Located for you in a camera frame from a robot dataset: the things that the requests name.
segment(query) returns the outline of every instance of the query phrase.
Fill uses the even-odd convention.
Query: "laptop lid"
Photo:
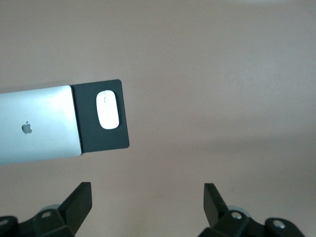
[[[79,155],[70,86],[0,94],[0,164]]]

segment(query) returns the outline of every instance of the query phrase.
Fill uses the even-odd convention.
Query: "apple logo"
[[[33,130],[31,130],[31,125],[28,123],[28,121],[26,121],[26,123],[24,125],[22,125],[22,131],[25,134],[31,133]]]

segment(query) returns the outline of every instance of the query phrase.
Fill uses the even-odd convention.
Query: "metal screw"
[[[51,215],[50,212],[47,211],[47,212],[43,213],[41,217],[46,218],[46,217],[49,217],[50,215]]]
[[[285,228],[285,224],[282,221],[274,220],[273,224],[274,224],[275,227],[278,227],[278,228],[281,228],[281,229]]]
[[[234,211],[234,212],[232,212],[232,217],[240,220],[242,218],[242,215],[239,212]]]
[[[4,220],[0,221],[0,226],[4,226],[8,223],[9,223],[9,221],[7,219],[4,219]]]

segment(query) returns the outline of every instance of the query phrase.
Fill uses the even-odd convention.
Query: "mouse pad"
[[[129,147],[122,83],[119,79],[71,85],[83,153]],[[114,92],[119,125],[104,129],[99,122],[96,97],[99,92]]]

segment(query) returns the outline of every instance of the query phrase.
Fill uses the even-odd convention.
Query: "mouse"
[[[114,129],[119,126],[119,112],[115,94],[111,90],[103,90],[96,98],[98,118],[101,127]]]

